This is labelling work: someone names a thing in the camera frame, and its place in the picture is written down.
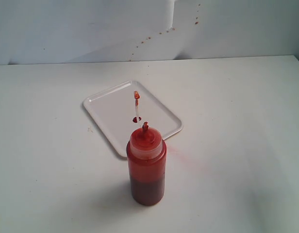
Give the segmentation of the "red sauce squeeze bottle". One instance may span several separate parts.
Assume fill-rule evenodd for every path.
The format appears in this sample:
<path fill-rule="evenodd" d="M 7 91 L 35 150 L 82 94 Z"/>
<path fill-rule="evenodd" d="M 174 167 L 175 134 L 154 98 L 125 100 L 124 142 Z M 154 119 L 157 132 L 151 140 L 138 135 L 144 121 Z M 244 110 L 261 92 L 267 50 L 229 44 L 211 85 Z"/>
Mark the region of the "red sauce squeeze bottle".
<path fill-rule="evenodd" d="M 156 205 L 164 196 L 167 146 L 160 132 L 144 122 L 126 146 L 131 194 L 141 205 Z"/>

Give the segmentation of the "red sauce blob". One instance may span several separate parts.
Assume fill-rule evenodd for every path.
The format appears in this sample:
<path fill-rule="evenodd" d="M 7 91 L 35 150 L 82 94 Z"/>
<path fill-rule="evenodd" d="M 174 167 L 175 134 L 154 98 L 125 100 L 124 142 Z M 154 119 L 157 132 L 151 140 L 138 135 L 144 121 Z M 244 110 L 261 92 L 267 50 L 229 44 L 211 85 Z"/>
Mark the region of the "red sauce blob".
<path fill-rule="evenodd" d="M 137 119 L 136 117 L 134 117 L 134 118 L 133 118 L 133 122 L 134 122 L 134 123 L 137 123 L 137 122 L 141 121 L 141 119 L 142 119 L 141 117 L 139 117 L 138 119 Z"/>

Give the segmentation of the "white rectangular tray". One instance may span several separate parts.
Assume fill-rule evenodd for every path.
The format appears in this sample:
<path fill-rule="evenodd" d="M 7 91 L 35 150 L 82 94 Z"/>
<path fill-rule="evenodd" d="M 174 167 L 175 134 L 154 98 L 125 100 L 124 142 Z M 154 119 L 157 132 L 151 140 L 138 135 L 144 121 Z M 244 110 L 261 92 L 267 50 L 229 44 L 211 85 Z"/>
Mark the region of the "white rectangular tray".
<path fill-rule="evenodd" d="M 127 81 L 91 95 L 83 101 L 83 106 L 124 158 L 132 132 L 145 121 L 164 140 L 183 129 L 182 121 L 138 81 Z M 142 119 L 134 123 L 134 117 Z"/>

